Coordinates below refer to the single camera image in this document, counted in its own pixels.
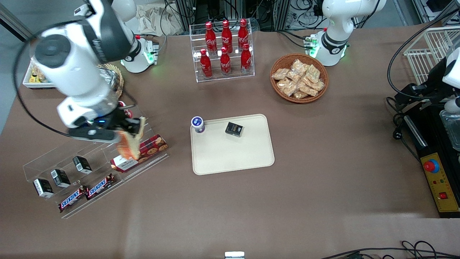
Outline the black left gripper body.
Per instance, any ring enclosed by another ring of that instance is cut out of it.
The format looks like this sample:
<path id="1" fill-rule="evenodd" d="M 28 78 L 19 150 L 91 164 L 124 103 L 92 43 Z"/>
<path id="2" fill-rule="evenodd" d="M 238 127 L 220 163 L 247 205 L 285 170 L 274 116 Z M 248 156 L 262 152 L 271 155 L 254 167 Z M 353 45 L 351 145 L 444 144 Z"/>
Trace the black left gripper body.
<path id="1" fill-rule="evenodd" d="M 443 77 L 446 71 L 447 59 L 440 60 L 429 72 L 426 81 L 426 94 L 434 97 L 448 97 L 450 86 L 443 82 Z"/>

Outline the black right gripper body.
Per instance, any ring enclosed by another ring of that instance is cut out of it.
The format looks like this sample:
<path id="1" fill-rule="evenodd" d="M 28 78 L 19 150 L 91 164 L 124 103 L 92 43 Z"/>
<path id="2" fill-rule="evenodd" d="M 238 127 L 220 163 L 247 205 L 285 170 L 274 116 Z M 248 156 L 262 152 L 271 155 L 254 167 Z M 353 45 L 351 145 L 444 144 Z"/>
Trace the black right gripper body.
<path id="1" fill-rule="evenodd" d="M 127 116 L 125 112 L 121 109 L 115 109 L 112 112 L 108 113 L 105 116 L 97 117 L 92 120 L 92 123 L 87 120 L 82 124 L 82 127 L 86 126 L 97 126 L 99 128 L 105 128 L 108 130 L 116 130 L 122 128 Z"/>

